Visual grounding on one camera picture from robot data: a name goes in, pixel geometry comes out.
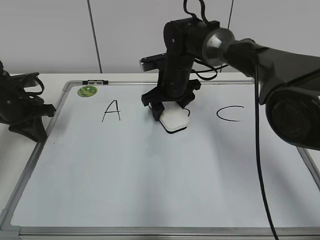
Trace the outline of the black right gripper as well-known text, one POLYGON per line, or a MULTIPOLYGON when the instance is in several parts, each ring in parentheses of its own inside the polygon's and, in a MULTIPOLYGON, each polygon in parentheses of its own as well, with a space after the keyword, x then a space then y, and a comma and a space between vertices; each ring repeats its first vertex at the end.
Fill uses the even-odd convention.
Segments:
POLYGON ((141 96, 142 104, 150 104, 156 122, 165 110, 163 102, 176 102, 182 109, 195 99, 194 90, 201 88, 198 80, 190 80, 194 64, 190 55, 167 55, 165 65, 159 70, 157 86, 141 96))

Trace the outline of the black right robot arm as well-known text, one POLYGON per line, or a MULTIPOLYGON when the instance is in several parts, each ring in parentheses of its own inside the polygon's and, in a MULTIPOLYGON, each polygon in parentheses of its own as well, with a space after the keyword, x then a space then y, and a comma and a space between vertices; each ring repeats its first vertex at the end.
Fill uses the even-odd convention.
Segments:
POLYGON ((257 44, 233 33, 218 21, 199 18, 170 21, 163 30, 166 52, 142 58, 143 71, 157 69, 155 88, 141 97, 155 120, 165 102, 184 108, 195 99, 202 77, 190 79, 193 64, 214 68, 227 64, 260 86, 258 102, 267 121, 283 141, 306 149, 320 148, 320 59, 257 44))

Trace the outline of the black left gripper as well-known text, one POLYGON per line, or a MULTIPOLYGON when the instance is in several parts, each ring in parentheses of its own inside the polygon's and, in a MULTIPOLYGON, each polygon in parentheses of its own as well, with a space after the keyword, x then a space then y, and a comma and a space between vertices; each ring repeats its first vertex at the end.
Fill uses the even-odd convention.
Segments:
POLYGON ((20 134, 36 143, 43 143, 48 135, 42 117, 52 118, 56 108, 52 104, 44 104, 40 97, 45 86, 38 76, 38 72, 12 76, 4 69, 3 64, 0 65, 0 122, 10 125, 10 132, 20 134), (37 106, 41 106, 42 117, 24 122, 37 106))

